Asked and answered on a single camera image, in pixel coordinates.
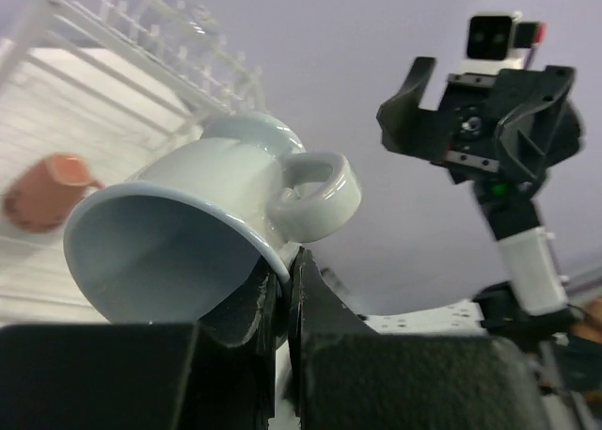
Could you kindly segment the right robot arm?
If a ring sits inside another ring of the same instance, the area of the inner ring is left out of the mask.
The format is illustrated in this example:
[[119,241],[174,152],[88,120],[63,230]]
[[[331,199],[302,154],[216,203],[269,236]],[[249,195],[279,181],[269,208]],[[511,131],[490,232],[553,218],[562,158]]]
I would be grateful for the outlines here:
[[510,277],[448,306],[366,322],[384,334],[489,333],[539,352],[572,427],[589,429],[590,413],[568,389],[553,347],[554,335],[578,316],[534,200],[548,169],[580,147],[580,120],[569,99],[576,72],[548,66],[452,73],[439,107],[427,110],[420,101],[435,65],[432,57],[417,57],[380,106],[383,145],[445,168],[455,183],[471,182]]

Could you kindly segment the pale grey footed cup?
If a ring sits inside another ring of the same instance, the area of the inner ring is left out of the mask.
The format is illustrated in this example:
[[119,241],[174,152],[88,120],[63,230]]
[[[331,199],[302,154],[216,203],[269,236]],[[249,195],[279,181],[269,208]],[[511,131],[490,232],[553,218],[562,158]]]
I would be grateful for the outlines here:
[[81,201],[64,230],[77,287],[112,323],[194,322],[266,262],[282,292],[299,248],[338,231],[361,188],[263,113],[206,119],[196,141]]

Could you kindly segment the coral orange mug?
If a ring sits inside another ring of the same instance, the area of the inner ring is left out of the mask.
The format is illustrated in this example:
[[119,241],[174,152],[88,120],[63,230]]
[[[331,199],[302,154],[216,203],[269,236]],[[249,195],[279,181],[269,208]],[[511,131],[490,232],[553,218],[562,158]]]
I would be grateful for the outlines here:
[[87,162],[69,152],[39,160],[8,188],[2,212],[14,227],[29,233],[59,228],[89,188],[103,189]]

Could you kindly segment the clear glass cup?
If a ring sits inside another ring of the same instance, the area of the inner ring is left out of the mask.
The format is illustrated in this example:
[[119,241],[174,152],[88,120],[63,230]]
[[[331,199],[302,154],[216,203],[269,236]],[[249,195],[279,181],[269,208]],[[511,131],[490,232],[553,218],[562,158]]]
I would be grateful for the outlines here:
[[218,41],[221,35],[219,23],[213,14],[202,4],[191,5],[186,16],[194,30],[207,40]]

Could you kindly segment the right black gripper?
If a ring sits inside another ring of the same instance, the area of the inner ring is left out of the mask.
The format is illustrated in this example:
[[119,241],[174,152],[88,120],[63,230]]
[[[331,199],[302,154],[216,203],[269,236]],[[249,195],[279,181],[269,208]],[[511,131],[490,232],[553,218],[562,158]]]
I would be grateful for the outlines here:
[[436,59],[414,59],[398,91],[382,103],[376,119],[389,152],[441,163],[467,177],[499,177],[510,183],[538,182],[546,170],[575,155],[581,124],[569,101],[572,67],[542,71],[502,69],[496,75],[451,74],[441,110],[420,108]]

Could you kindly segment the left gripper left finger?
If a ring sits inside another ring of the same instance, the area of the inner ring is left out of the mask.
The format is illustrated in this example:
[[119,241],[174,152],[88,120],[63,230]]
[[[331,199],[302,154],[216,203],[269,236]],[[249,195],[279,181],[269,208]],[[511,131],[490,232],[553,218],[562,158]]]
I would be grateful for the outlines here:
[[1,331],[5,429],[264,429],[274,414],[277,279],[258,262],[185,324]]

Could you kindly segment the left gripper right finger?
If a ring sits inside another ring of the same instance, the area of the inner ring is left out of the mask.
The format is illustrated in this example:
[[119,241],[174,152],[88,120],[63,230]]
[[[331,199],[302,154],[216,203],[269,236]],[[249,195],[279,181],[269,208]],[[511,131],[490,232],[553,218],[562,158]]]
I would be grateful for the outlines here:
[[380,334],[324,284],[306,249],[292,280],[289,341],[302,428],[549,428],[531,369],[511,342]]

